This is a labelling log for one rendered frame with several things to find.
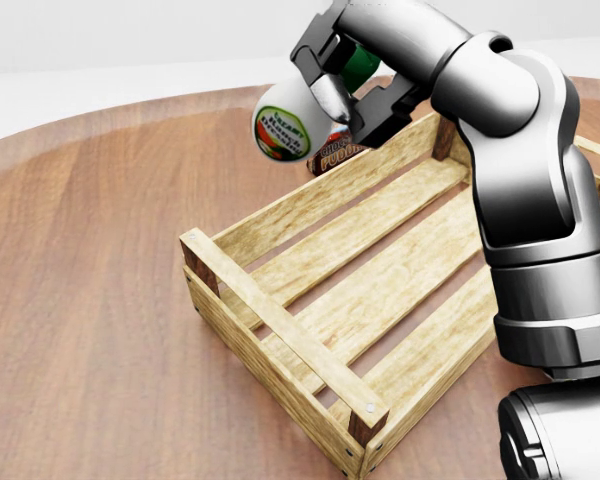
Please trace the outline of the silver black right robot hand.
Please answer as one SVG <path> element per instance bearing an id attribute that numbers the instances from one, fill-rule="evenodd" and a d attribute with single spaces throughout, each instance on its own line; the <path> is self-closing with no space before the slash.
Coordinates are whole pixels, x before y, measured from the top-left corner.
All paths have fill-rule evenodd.
<path id="1" fill-rule="evenodd" d="M 437 76 L 471 33 L 421 0 L 333 0 L 290 55 L 321 109 L 346 124 L 355 143 L 378 148 L 411 122 Z M 355 47 L 396 72 L 391 85 L 353 99 L 341 72 Z"/>

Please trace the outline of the white ranch dressing bottle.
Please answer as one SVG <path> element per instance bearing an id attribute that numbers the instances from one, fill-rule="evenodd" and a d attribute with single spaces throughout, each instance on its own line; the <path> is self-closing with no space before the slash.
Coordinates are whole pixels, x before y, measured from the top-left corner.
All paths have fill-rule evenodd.
<path id="1" fill-rule="evenodd" d="M 301 75 L 272 86 L 260 98 L 251 119 L 252 138 L 260 152 L 277 162 L 312 158 L 334 134 L 347 127 L 326 115 Z"/>

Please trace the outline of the brown chocolate pudding box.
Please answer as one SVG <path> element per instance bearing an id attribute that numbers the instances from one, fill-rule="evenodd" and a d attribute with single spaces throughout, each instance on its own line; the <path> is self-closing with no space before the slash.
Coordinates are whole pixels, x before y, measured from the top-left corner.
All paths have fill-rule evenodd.
<path id="1" fill-rule="evenodd" d="M 367 147 L 353 141 L 346 125 L 334 124 L 326 142 L 307 160 L 306 166 L 312 175 L 320 176 L 365 150 Z"/>

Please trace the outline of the wooden slat tray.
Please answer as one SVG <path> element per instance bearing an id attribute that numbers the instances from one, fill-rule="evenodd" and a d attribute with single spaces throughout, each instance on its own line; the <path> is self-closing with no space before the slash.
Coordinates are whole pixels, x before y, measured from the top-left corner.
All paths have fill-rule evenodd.
<path id="1" fill-rule="evenodd" d="M 201 317 L 347 480 L 408 450 L 408 480 L 500 479 L 495 399 L 418 424 L 483 354 L 495 298 L 479 263 L 468 152 L 430 113 L 385 147 L 247 212 L 278 186 L 254 158 L 196 166 L 181 238 Z M 234 219 L 220 233 L 201 226 Z"/>

